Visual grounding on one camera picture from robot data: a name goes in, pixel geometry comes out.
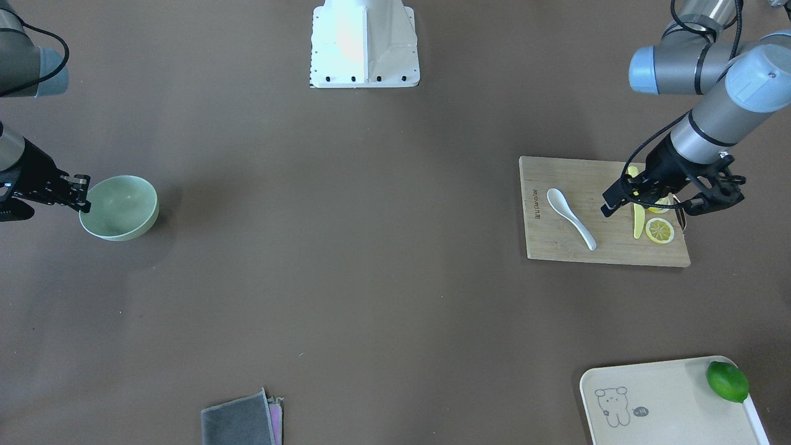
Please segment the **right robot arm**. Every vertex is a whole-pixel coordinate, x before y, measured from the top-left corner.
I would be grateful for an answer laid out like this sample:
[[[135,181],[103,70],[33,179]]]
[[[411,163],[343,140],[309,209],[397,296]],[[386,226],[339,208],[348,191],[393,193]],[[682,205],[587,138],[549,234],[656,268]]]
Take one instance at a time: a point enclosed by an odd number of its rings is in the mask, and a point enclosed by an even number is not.
[[[70,48],[62,37],[27,23],[8,1],[1,2],[3,98],[63,94],[69,85]],[[31,201],[90,213],[90,176],[57,168],[52,157],[9,125],[1,124],[1,219],[24,221]]]

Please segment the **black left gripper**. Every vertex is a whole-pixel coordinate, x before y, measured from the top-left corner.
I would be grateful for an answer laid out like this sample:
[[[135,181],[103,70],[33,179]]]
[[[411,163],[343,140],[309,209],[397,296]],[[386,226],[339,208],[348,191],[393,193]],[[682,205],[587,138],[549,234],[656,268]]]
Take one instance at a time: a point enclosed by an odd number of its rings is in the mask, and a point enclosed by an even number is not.
[[[601,213],[605,218],[629,203],[648,209],[641,199],[661,199],[668,194],[678,194],[690,183],[689,174],[696,163],[678,152],[670,135],[664,138],[647,155],[645,170],[640,176],[622,176],[604,193]]]

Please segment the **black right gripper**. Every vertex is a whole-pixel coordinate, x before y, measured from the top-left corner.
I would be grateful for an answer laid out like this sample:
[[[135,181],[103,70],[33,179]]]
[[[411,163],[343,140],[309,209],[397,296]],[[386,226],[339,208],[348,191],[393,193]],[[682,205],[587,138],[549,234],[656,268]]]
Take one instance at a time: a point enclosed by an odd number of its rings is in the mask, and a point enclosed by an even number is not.
[[[91,211],[87,197],[90,181],[89,175],[66,176],[50,155],[26,141],[19,161],[2,171],[2,185],[11,184],[9,191],[2,194],[2,207],[7,208],[12,201],[22,197],[44,205],[57,203],[87,214]],[[69,189],[64,191],[65,183]]]

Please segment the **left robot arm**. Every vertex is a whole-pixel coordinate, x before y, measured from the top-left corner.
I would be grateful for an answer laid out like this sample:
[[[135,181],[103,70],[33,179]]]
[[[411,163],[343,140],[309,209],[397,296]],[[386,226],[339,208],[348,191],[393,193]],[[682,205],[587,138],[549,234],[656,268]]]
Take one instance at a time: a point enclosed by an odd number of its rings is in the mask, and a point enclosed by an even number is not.
[[[741,1],[684,1],[670,7],[672,22],[660,43],[638,49],[630,87],[646,94],[698,94],[701,101],[659,130],[645,170],[623,172],[603,194],[610,217],[627,203],[658,208],[660,199],[688,185],[698,190],[678,203],[689,215],[737,205],[743,176],[732,174],[730,154],[790,101],[788,29],[742,43]]]

